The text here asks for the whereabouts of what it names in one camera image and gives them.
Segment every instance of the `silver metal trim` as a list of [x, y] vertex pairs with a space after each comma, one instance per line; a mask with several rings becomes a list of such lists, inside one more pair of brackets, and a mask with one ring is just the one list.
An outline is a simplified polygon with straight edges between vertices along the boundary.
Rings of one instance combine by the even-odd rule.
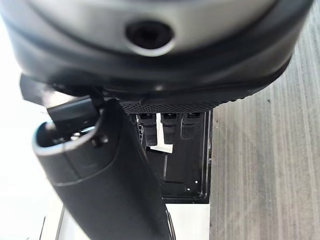
[[[226, 38], [262, 16], [277, 0], [27, 0], [53, 23], [87, 42], [156, 57]], [[159, 49], [128, 43], [125, 28], [139, 20], [169, 25], [174, 40]]]

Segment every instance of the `black plastic housing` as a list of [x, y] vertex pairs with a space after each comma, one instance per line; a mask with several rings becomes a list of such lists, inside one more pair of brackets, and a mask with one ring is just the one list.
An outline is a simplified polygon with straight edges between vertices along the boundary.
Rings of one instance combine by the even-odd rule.
[[115, 100], [95, 129], [55, 144], [41, 125], [33, 150], [55, 191], [91, 240], [172, 240], [159, 183], [135, 127]]
[[247, 29], [207, 47], [143, 57], [121, 54], [57, 28], [25, 0], [0, 0], [26, 76], [99, 86], [128, 114], [207, 112], [263, 89], [286, 69], [313, 0], [278, 0]]

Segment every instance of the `gray carpet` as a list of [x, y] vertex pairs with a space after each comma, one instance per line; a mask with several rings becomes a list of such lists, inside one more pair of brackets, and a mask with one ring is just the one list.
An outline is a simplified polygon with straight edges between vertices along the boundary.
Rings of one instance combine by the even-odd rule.
[[276, 82], [214, 110], [211, 240], [320, 239], [320, 0]]

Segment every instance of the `white wall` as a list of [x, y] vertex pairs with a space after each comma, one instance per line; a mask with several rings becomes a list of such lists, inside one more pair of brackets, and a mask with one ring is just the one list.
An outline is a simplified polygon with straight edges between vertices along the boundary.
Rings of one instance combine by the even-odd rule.
[[22, 100], [20, 72], [0, 19], [0, 240], [38, 240], [47, 212], [49, 187], [31, 136], [48, 116]]

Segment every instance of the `gray fabric surface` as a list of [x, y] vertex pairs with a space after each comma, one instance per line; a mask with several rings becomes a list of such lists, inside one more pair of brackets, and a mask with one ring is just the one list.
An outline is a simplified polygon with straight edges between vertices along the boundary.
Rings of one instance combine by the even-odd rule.
[[320, 239], [320, 0], [288, 70], [214, 110], [211, 240]]

